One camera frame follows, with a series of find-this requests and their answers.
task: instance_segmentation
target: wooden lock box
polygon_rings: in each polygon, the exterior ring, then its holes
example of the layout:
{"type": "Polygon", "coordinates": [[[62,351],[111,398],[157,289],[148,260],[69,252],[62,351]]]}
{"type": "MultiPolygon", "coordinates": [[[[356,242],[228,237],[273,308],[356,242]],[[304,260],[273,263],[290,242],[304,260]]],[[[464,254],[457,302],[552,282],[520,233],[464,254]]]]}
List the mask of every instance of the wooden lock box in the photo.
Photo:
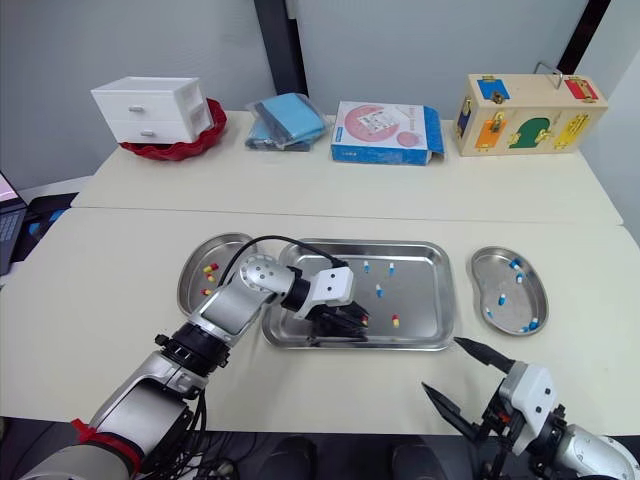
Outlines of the wooden lock box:
{"type": "Polygon", "coordinates": [[[606,110],[585,76],[469,75],[454,135],[461,155],[572,152],[606,110]]]}

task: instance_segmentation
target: black shoe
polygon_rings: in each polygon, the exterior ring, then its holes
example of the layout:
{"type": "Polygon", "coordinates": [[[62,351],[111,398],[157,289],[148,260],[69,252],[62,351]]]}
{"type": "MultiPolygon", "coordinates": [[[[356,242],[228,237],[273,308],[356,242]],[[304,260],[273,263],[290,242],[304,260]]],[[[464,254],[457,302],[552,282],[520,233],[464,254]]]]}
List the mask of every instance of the black shoe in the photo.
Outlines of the black shoe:
{"type": "Polygon", "coordinates": [[[315,472],[315,444],[304,437],[287,437],[264,461],[258,480],[312,480],[315,472]]]}

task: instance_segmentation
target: stainless steel tray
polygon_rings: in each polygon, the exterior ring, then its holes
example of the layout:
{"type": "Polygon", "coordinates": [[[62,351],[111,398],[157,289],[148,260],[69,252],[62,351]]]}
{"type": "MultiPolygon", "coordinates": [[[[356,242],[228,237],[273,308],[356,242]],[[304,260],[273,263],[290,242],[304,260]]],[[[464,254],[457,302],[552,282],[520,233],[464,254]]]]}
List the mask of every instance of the stainless steel tray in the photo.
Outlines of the stainless steel tray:
{"type": "MultiPolygon", "coordinates": [[[[355,274],[354,300],[370,314],[367,340],[310,339],[310,322],[273,308],[262,320],[269,342],[283,348],[386,348],[442,350],[450,342],[455,296],[446,253],[426,242],[365,240],[304,240],[349,262],[355,274]],[[364,262],[369,273],[365,273],[364,262]],[[390,272],[390,263],[394,272],[390,272]],[[376,286],[384,294],[379,298],[376,286]],[[398,316],[395,327],[392,316],[398,316]]],[[[301,268],[305,276],[330,268],[325,258],[295,245],[285,248],[280,263],[301,268]]]]}
{"type": "MultiPolygon", "coordinates": [[[[189,315],[205,300],[206,295],[202,293],[202,290],[215,290],[218,278],[222,275],[231,257],[249,240],[251,237],[244,233],[225,233],[207,240],[194,250],[182,268],[178,281],[178,306],[182,313],[189,315]],[[207,280],[203,271],[207,265],[212,263],[217,263],[219,266],[217,271],[211,272],[215,277],[215,282],[207,280]]],[[[258,252],[257,245],[252,245],[238,260],[240,261],[245,256],[256,252],[258,252]]]]}
{"type": "Polygon", "coordinates": [[[518,336],[533,335],[547,324],[547,295],[522,255],[502,247],[483,248],[471,258],[471,273],[478,314],[488,323],[518,336]]]}

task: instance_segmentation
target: laptop screen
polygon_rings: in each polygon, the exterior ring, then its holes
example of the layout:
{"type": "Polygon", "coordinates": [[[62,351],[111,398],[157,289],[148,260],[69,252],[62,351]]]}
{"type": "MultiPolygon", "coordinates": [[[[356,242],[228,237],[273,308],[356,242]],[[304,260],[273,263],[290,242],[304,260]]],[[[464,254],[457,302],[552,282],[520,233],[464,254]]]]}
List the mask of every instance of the laptop screen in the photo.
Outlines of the laptop screen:
{"type": "Polygon", "coordinates": [[[13,207],[14,205],[24,205],[24,202],[0,172],[0,208],[13,207]]]}
{"type": "Polygon", "coordinates": [[[4,178],[4,175],[0,173],[0,202],[12,200],[14,198],[18,198],[18,194],[15,192],[13,187],[9,185],[9,182],[4,178]]]}

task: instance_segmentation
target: red basket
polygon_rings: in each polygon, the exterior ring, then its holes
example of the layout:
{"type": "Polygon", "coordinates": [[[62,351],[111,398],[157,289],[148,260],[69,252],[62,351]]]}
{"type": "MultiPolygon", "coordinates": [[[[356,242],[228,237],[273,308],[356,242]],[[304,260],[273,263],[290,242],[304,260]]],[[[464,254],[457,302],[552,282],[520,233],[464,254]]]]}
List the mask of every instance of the red basket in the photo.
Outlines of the red basket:
{"type": "Polygon", "coordinates": [[[193,143],[178,142],[173,145],[153,145],[123,142],[120,146],[136,155],[150,158],[151,160],[173,160],[174,162],[179,162],[185,158],[200,155],[218,143],[224,131],[224,126],[227,124],[227,116],[218,102],[207,98],[207,105],[209,105],[211,118],[213,118],[213,127],[202,132],[198,140],[193,143]]]}

